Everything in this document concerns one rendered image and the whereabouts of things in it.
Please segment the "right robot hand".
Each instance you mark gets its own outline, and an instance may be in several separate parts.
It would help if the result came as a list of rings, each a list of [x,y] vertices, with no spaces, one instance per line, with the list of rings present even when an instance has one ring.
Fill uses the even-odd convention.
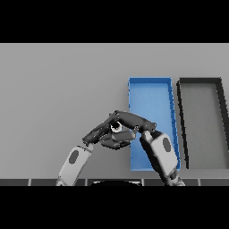
[[[110,123],[119,122],[121,125],[132,130],[138,127],[139,133],[153,131],[157,127],[156,123],[152,123],[141,116],[124,111],[115,110],[109,118],[111,119]]]

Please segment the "blue bin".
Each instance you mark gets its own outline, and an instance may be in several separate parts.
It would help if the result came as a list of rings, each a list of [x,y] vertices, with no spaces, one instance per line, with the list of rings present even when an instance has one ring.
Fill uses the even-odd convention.
[[[157,130],[166,133],[177,156],[177,169],[181,168],[177,136],[174,90],[170,77],[130,77],[129,111],[157,124]]]

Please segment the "dark grey bin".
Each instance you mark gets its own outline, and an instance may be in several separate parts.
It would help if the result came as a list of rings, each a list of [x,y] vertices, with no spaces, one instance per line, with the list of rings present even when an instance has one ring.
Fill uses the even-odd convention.
[[[187,169],[229,169],[229,116],[221,78],[177,83]]]

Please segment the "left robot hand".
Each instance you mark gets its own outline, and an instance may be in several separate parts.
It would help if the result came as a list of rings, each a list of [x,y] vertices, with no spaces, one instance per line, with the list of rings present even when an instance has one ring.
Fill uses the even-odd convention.
[[[138,127],[132,130],[123,126],[120,132],[114,133],[110,129],[110,121],[111,119],[107,118],[104,122],[90,131],[82,138],[83,143],[86,146],[100,143],[103,147],[115,150],[129,146],[131,141],[136,138]]]

